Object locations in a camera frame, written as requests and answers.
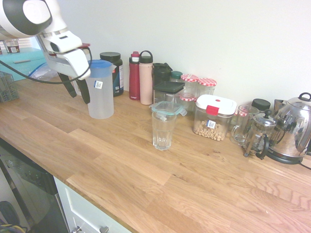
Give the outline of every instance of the wire basket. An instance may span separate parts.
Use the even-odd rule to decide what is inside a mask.
[[[13,76],[0,71],[0,102],[15,100],[18,97]]]

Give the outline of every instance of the blue storage box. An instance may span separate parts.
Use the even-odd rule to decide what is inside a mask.
[[[0,60],[9,66],[17,69],[19,72],[29,75],[35,68],[45,63],[43,52],[34,48],[21,48],[17,53],[6,53],[2,51]],[[14,81],[24,79],[21,75],[0,64],[0,71],[13,75]]]

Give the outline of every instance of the drinking glass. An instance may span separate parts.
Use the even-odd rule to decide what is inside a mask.
[[[169,110],[152,113],[153,145],[158,150],[170,148],[175,127],[176,114]]]
[[[253,106],[240,105],[238,107],[237,125],[231,131],[231,142],[239,146],[244,146],[245,139],[252,125],[253,116],[258,113],[259,110]]]

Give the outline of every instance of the dishwasher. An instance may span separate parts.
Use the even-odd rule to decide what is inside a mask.
[[[2,138],[0,168],[28,223],[28,232],[69,232],[55,181],[50,173]]]

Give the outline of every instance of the pink water bottle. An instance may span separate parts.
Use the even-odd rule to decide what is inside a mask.
[[[139,53],[134,51],[130,57],[130,99],[140,100]]]
[[[142,56],[144,52],[149,53],[150,56]],[[152,54],[147,50],[141,52],[139,57],[140,103],[145,105],[153,103],[152,66]]]

